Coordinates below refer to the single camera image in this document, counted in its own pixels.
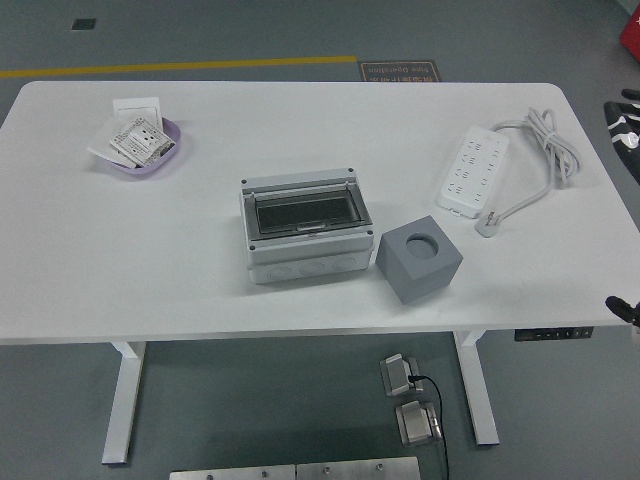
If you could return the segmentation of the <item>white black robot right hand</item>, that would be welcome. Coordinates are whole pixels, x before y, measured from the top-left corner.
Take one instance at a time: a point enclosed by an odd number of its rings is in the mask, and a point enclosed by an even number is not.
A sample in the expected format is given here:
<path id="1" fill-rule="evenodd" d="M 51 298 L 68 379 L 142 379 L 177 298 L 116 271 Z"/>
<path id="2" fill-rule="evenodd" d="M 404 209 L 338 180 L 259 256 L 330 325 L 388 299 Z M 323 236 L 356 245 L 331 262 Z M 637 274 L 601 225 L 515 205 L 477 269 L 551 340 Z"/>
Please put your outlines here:
<path id="1" fill-rule="evenodd" d="M 628 103 L 607 101 L 603 105 L 607 128 L 613 147 L 623 165 L 639 183 L 639 91 L 623 89 L 621 95 Z M 623 299 L 610 296 L 607 308 L 639 332 L 639 304 L 631 306 Z"/>

